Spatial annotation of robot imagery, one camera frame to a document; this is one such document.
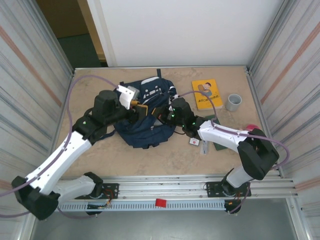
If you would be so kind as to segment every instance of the small gray cylinder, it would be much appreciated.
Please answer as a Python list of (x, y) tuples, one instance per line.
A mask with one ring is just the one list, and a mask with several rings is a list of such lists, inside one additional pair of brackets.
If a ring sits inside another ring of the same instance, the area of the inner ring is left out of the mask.
[(230, 94), (225, 108), (231, 112), (234, 112), (238, 109), (241, 103), (242, 98), (238, 94)]

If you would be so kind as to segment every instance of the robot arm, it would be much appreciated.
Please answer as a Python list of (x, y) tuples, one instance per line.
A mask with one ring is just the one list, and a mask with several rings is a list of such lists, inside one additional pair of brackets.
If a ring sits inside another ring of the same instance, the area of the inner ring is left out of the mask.
[[(119, 86), (120, 97), (109, 90), (104, 90), (94, 100), (93, 108), (88, 109), (72, 127), (72, 134), (52, 153), (36, 170), (26, 176), (17, 176), (12, 186), (18, 187), (28, 180), (37, 178), (30, 185), (15, 192), (19, 203), (27, 208), (39, 220), (49, 217), (59, 204), (81, 195), (98, 197), (102, 193), (103, 180), (92, 172), (87, 172), (78, 179), (59, 182), (61, 176), (72, 163), (107, 132), (107, 127), (122, 120), (135, 122), (144, 118), (145, 109), (131, 106), (135, 92)], [(189, 104), (183, 98), (176, 98), (169, 105), (157, 107), (152, 113), (160, 122), (171, 126), (180, 126), (187, 136), (199, 140), (215, 142), (239, 153), (242, 166), (232, 169), (220, 182), (217, 191), (233, 196), (237, 188), (252, 179), (263, 179), (279, 155), (268, 141), (251, 139), (239, 134), (262, 135), (255, 129), (252, 132), (238, 131), (221, 125), (212, 125), (210, 120), (195, 116)], [(62, 152), (57, 161), (41, 176), (40, 172)]]

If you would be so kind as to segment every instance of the wooden table surface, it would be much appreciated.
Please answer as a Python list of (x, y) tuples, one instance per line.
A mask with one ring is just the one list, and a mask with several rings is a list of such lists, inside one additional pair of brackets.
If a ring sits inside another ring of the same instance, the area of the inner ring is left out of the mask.
[[(217, 109), (222, 125), (244, 129), (248, 124), (260, 125), (253, 97), (243, 67), (188, 67), (162, 68), (162, 77), (171, 80), (179, 94), (192, 90), (191, 81), (215, 79), (220, 95), (225, 103), (230, 94), (239, 94), (242, 104), (235, 112), (224, 107)], [(115, 84), (121, 81), (133, 82), (157, 75), (155, 68), (82, 68), (75, 72), (75, 79), (84, 75), (98, 75)], [(74, 87), (70, 98), (72, 122), (93, 107), (95, 96), (113, 87), (96, 78), (80, 80)], [(213, 110), (198, 111), (193, 94), (185, 96), (195, 115), (208, 116)], [(68, 117), (65, 114), (59, 134), (60, 144), (68, 133)], [(189, 175), (225, 174), (241, 164), (239, 155), (230, 149), (216, 151), (209, 144), (207, 155), (200, 154), (200, 147), (189, 144), (186, 135), (174, 133), (167, 142), (149, 149), (132, 148), (118, 135), (97, 142), (82, 154), (64, 174), (65, 177), (79, 177), (93, 172), (100, 177), (141, 176), (141, 175)]]

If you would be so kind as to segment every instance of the green card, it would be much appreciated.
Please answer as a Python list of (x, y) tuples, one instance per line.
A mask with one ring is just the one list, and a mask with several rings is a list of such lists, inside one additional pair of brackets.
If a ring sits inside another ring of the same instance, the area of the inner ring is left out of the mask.
[[(210, 116), (205, 116), (206, 119), (210, 120), (210, 119), (213, 119), (215, 117), (215, 115), (210, 115)], [(214, 120), (214, 122), (216, 124), (219, 124), (220, 125), (220, 122), (219, 122), (219, 119), (217, 118), (216, 120)], [(226, 146), (222, 146), (220, 144), (217, 144), (217, 143), (213, 143), (214, 144), (214, 147), (215, 147), (215, 150), (217, 151), (220, 151), (220, 150), (223, 150), (223, 149), (227, 149)]]

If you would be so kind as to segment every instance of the yellow book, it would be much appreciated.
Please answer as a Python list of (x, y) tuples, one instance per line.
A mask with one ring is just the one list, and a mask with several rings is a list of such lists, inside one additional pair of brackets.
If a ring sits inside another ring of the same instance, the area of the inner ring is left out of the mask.
[(215, 79), (192, 81), (192, 88), (194, 91), (203, 92), (203, 94), (198, 92), (194, 93), (198, 110), (212, 109), (212, 105), (206, 96), (208, 96), (213, 101), (216, 109), (222, 108), (223, 102), (221, 100), (221, 96)]

